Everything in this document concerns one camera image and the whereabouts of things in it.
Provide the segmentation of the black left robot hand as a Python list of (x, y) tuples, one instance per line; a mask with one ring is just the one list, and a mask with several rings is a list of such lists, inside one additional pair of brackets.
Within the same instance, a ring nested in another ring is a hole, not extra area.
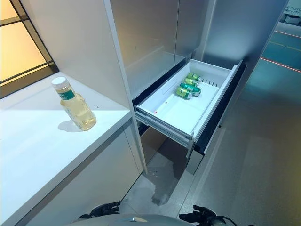
[(85, 220), (85, 219), (90, 219), (90, 218), (95, 218), (95, 217), (101, 217), (101, 216), (106, 216), (106, 215), (112, 215), (112, 214), (119, 214), (119, 207), (114, 207), (111, 209), (101, 207), (98, 209), (93, 209), (90, 214), (83, 214), (81, 215), (78, 220)]

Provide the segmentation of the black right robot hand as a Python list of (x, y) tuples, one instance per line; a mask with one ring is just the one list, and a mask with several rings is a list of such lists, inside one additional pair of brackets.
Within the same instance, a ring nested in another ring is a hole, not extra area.
[(216, 216), (217, 214), (209, 208), (193, 205), (193, 212), (180, 214), (179, 218), (188, 223), (199, 223), (201, 226), (209, 226), (210, 220)]

